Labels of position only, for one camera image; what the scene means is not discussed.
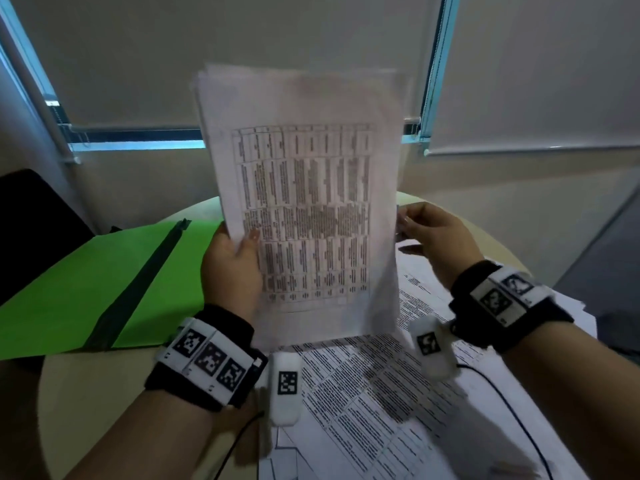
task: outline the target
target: round table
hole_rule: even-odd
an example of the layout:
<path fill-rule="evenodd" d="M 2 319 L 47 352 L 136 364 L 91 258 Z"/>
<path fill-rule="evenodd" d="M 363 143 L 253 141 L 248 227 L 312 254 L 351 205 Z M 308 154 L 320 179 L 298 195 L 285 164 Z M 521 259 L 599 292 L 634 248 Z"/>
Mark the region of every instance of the round table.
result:
<path fill-rule="evenodd" d="M 397 203 L 421 199 L 397 193 Z M 165 221 L 220 220 L 220 199 L 215 197 L 181 210 Z M 492 259 L 526 270 L 507 248 L 482 229 L 463 220 L 480 249 Z M 103 353 L 66 353 L 46 357 L 38 391 L 38 423 L 44 459 L 52 480 L 64 477 L 111 427 L 137 395 L 153 366 L 156 348 Z M 210 478 L 217 471 L 238 430 L 253 415 L 248 401 L 240 414 L 220 414 L 216 433 L 193 478 Z M 257 432 L 247 435 L 222 478 L 256 478 Z"/>

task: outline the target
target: person's left hand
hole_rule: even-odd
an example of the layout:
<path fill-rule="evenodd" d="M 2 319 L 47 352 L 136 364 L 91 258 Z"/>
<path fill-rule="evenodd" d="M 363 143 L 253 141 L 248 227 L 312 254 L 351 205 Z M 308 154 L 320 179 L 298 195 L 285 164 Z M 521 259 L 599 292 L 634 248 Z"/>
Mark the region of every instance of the person's left hand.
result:
<path fill-rule="evenodd" d="M 262 291 L 258 269 L 260 231 L 252 229 L 238 252 L 224 222 L 217 229 L 202 258 L 200 277 L 204 302 L 218 305 L 251 323 Z"/>

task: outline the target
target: person's right arm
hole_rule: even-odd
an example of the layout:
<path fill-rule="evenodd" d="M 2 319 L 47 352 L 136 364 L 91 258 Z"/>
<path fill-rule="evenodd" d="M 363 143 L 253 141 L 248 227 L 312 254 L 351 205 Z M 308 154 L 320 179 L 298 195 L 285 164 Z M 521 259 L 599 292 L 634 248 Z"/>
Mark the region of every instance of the person's right arm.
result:
<path fill-rule="evenodd" d="M 462 221 L 435 205 L 401 207 L 398 226 L 447 289 L 484 259 Z M 540 325 L 502 357 L 590 478 L 640 476 L 640 367 L 567 322 Z"/>

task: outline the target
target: person's left arm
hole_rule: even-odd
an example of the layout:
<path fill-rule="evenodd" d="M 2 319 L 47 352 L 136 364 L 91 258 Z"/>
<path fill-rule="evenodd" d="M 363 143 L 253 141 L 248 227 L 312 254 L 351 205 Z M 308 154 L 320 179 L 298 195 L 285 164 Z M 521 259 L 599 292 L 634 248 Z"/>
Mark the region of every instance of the person's left arm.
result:
<path fill-rule="evenodd" d="M 243 338 L 249 342 L 262 288 L 257 264 L 258 236 L 257 231 L 252 231 L 235 253 L 222 224 L 201 267 L 205 303 L 222 307 L 224 310 L 216 318 L 228 318 L 235 329 L 242 329 Z M 206 306 L 201 314 L 211 313 L 211 309 Z M 158 375 L 160 366 L 163 364 L 156 365 L 151 377 Z M 191 478 L 216 423 L 216 413 L 150 387 L 150 382 L 147 381 L 148 390 L 136 398 L 66 480 Z"/>

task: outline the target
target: black cable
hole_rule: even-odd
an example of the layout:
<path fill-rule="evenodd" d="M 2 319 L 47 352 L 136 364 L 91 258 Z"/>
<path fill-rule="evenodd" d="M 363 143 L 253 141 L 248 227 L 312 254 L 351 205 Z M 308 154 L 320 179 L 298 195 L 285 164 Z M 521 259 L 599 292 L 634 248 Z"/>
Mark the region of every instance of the black cable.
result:
<path fill-rule="evenodd" d="M 482 372 L 478 371 L 475 367 L 471 367 L 470 365 L 467 365 L 465 363 L 459 363 L 459 364 L 456 364 L 456 365 L 458 366 L 459 369 L 469 369 L 470 371 L 474 371 L 476 374 L 480 374 L 484 378 L 484 380 L 489 382 L 489 385 L 491 387 L 493 387 L 493 390 L 498 393 L 498 395 L 500 396 L 500 399 L 502 400 L 504 405 L 507 406 L 509 411 L 511 411 L 511 414 L 513 414 L 513 417 L 516 419 L 516 421 L 518 422 L 518 424 L 520 425 L 520 427 L 524 431 L 524 434 L 527 436 L 527 438 L 529 439 L 529 441 L 533 445 L 533 448 L 536 449 L 536 452 L 538 453 L 538 456 L 540 457 L 540 460 L 542 460 L 542 464 L 545 466 L 545 470 L 547 471 L 547 475 L 549 475 L 549 480 L 554 480 L 554 476 L 551 475 L 551 468 L 549 468 L 549 464 L 547 463 L 547 459 L 544 457 L 544 455 L 542 455 L 542 452 L 540 451 L 540 448 L 538 448 L 538 445 L 536 444 L 536 442 L 533 441 L 533 438 L 531 437 L 531 435 L 527 431 L 527 428 L 524 427 L 522 421 L 520 421 L 520 418 L 516 414 L 516 411 L 514 411 L 513 408 L 511 407 L 511 405 L 508 403 L 507 398 L 502 395 L 502 393 L 500 392 L 500 389 L 498 389 L 498 387 L 496 387 L 496 385 L 493 382 L 491 382 L 491 379 L 489 379 L 487 376 L 485 376 Z"/>
<path fill-rule="evenodd" d="M 222 460 L 222 465 L 220 465 L 220 468 L 218 469 L 218 473 L 216 473 L 216 476 L 213 477 L 213 480 L 218 480 L 218 478 L 220 478 L 220 474 L 222 473 L 222 470 L 224 470 L 225 465 L 229 461 L 229 458 L 231 458 L 231 453 L 234 452 L 234 448 L 236 447 L 236 445 L 240 441 L 240 438 L 242 438 L 242 435 L 244 435 L 244 432 L 249 428 L 249 426 L 251 426 L 251 424 L 254 421 L 260 419 L 263 416 L 264 416 L 264 411 L 260 411 L 258 414 L 256 414 L 254 417 L 252 417 L 249 421 L 247 421 L 245 423 L 245 425 L 242 427 L 242 429 L 240 430 L 240 432 L 236 436 L 236 439 L 235 439 L 234 443 L 231 445 L 231 448 L 229 448 L 229 451 L 227 452 L 227 455 L 226 455 L 225 459 Z"/>

